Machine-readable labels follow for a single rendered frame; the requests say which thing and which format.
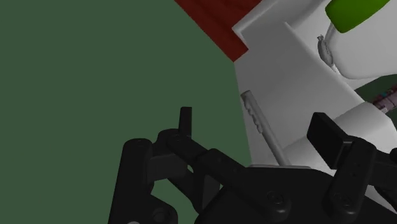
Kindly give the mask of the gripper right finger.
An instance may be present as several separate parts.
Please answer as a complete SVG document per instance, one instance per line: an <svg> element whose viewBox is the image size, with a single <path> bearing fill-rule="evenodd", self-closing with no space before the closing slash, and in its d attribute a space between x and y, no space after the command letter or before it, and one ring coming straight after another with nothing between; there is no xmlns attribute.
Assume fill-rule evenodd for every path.
<svg viewBox="0 0 397 224"><path fill-rule="evenodd" d="M323 197L334 223L397 223L397 148L380 151L320 112L312 115L307 139L336 171Z"/></svg>

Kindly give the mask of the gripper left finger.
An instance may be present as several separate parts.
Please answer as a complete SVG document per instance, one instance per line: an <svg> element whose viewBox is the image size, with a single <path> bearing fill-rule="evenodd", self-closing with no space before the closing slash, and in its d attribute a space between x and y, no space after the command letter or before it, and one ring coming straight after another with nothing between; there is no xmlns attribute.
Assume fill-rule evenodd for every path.
<svg viewBox="0 0 397 224"><path fill-rule="evenodd" d="M157 140L124 143L108 224L178 224L178 213L152 195L156 181L168 179L192 203L194 224L276 224L288 219L291 200L217 149L192 139L192 108L182 107L179 126Z"/></svg>

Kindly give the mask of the grey toothbrush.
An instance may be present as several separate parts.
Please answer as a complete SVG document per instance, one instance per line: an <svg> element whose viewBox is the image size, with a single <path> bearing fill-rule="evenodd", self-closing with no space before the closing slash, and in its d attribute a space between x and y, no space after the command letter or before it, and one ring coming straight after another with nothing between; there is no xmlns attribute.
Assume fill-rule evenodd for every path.
<svg viewBox="0 0 397 224"><path fill-rule="evenodd" d="M282 147L270 128L270 124L263 114L263 111L257 103L252 91L247 90L241 93L240 97L248 114L253 119L253 123L256 125L258 132L263 136L277 163L281 166L291 165L291 162L282 151Z"/></svg>

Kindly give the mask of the pink patterned stick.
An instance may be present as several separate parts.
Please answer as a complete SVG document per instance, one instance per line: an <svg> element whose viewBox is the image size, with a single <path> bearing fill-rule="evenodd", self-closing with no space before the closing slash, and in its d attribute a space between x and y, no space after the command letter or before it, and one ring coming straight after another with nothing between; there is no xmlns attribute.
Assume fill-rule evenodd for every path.
<svg viewBox="0 0 397 224"><path fill-rule="evenodd" d="M379 94L372 104L381 112L387 113L397 108L397 85Z"/></svg>

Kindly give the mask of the white cabinet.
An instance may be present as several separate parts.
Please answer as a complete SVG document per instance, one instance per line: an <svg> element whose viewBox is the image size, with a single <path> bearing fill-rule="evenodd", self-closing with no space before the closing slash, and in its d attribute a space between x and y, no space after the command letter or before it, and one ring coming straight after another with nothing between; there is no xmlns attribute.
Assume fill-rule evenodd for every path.
<svg viewBox="0 0 397 224"><path fill-rule="evenodd" d="M233 27L248 48L235 61L239 91L252 91L283 152L306 137L314 112L335 119L364 103L356 89L376 79L345 78L321 60L317 37L326 40L333 29L325 12L330 1L261 0ZM275 165L248 113L244 123L252 163Z"/></svg>

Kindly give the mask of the white bottle with green cap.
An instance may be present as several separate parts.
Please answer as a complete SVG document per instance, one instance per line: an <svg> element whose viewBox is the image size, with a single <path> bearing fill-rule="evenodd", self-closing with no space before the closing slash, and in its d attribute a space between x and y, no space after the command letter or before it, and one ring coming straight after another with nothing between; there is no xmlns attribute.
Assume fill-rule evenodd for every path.
<svg viewBox="0 0 397 224"><path fill-rule="evenodd" d="M352 80L397 74L397 0L331 0L325 12L333 62Z"/></svg>

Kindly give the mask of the small grey figure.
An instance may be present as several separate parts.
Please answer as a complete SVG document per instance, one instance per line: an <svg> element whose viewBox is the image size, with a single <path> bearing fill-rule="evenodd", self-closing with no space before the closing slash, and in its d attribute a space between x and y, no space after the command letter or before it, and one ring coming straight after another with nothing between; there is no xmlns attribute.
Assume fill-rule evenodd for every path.
<svg viewBox="0 0 397 224"><path fill-rule="evenodd" d="M321 60L333 71L335 71L335 64L331 52L327 47L327 43L324 40L324 36L320 35L317 37L317 50Z"/></svg>

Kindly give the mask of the red robot stand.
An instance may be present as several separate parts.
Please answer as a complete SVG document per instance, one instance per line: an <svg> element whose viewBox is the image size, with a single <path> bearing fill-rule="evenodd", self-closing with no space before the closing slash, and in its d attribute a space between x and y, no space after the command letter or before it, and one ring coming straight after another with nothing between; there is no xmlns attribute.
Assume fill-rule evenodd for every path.
<svg viewBox="0 0 397 224"><path fill-rule="evenodd" d="M174 0L211 38L220 50L236 61L247 52L247 46L232 27L261 0Z"/></svg>

